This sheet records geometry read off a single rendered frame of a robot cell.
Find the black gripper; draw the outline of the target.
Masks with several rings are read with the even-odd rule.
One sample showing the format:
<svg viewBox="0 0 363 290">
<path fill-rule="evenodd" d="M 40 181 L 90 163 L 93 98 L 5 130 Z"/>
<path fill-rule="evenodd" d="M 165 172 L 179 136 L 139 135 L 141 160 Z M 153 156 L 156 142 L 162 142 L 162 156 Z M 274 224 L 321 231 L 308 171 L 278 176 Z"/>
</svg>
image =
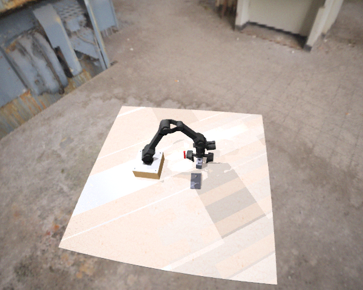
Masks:
<svg viewBox="0 0 363 290">
<path fill-rule="evenodd" d="M 193 150 L 188 150 L 187 154 L 186 154 L 186 158 L 194 162 L 194 157 L 196 157 L 196 158 L 206 157 L 207 158 L 206 164 L 207 164 L 208 162 L 211 162 L 214 160 L 214 153 L 208 152 L 208 154 L 205 154 L 204 152 L 198 153 L 197 151 L 196 151 L 196 153 L 193 153 Z"/>
</svg>

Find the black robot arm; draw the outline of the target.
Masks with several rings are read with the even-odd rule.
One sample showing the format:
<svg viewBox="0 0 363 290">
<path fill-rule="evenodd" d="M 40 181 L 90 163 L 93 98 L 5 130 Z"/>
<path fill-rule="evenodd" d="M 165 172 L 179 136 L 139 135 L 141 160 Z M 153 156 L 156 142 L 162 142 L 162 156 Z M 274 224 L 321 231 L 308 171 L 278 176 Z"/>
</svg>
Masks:
<svg viewBox="0 0 363 290">
<path fill-rule="evenodd" d="M 170 124 L 176 125 L 176 127 L 170 127 Z M 207 150 L 216 150 L 216 142 L 215 141 L 207 141 L 203 134 L 199 132 L 193 131 L 187 125 L 185 125 L 182 121 L 176 121 L 173 119 L 164 119 L 161 120 L 159 124 L 159 129 L 157 133 L 154 135 L 153 139 L 149 144 L 147 144 L 142 149 L 141 161 L 143 161 L 143 165 L 151 166 L 153 162 L 153 155 L 155 154 L 155 147 L 158 145 L 163 136 L 167 134 L 172 134 L 174 132 L 181 131 L 189 138 L 193 140 L 193 148 L 196 148 L 198 153 L 205 153 L 205 148 Z"/>
</svg>

